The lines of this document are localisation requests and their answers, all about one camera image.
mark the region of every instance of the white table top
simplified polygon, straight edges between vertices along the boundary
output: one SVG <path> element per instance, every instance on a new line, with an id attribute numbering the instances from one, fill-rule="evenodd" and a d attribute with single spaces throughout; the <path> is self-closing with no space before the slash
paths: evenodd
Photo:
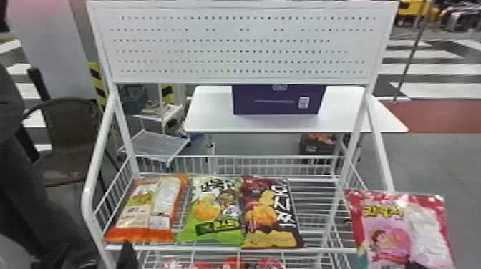
<path id="1" fill-rule="evenodd" d="M 359 86 L 328 86 L 315 115 L 234 115 L 231 86 L 198 86 L 185 119 L 190 133 L 352 132 L 364 92 Z M 407 132 L 383 104 L 376 104 L 381 132 Z M 362 132 L 370 132 L 366 116 Z"/>

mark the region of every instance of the red floor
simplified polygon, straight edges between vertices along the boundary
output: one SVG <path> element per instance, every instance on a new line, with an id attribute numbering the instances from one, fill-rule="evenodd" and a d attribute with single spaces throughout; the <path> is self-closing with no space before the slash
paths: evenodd
<path id="1" fill-rule="evenodd" d="M 384 105 L 409 132 L 481 133 L 481 100 L 414 100 Z"/>

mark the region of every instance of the pink snack bag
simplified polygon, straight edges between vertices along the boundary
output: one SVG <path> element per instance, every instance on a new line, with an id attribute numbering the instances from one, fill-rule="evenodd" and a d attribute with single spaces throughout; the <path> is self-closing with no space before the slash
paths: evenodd
<path id="1" fill-rule="evenodd" d="M 345 190 L 358 269 L 454 269 L 439 195 Z"/>

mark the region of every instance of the orange snack bag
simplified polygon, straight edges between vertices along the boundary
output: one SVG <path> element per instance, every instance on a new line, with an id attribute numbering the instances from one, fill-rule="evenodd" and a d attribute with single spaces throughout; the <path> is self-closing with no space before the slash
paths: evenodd
<path id="1" fill-rule="evenodd" d="M 107 231 L 105 240 L 113 243 L 172 242 L 170 228 L 187 182 L 188 176 L 184 174 L 136 180 L 122 213 L 115 226 Z M 170 193 L 168 197 L 165 196 L 166 188 Z"/>

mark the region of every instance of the pegboard panel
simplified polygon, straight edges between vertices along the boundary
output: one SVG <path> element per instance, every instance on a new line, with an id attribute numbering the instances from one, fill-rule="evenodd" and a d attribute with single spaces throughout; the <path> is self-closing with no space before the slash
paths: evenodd
<path id="1" fill-rule="evenodd" d="M 395 1 L 90 1 L 115 82 L 366 84 Z"/>

